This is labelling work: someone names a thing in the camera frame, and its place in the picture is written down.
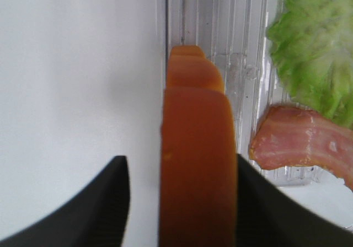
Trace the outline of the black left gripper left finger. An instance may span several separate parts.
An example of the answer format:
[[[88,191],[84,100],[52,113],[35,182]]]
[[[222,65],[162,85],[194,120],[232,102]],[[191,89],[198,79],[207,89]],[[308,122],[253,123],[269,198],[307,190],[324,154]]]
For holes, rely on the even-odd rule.
[[[129,213],[129,169],[115,156],[75,197],[1,246],[121,246]]]

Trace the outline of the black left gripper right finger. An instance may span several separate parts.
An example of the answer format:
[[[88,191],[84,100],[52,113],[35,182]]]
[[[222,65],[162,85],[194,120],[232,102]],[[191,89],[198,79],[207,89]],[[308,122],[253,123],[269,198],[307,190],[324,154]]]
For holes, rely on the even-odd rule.
[[[237,246],[352,246],[352,233],[280,192],[238,156]]]

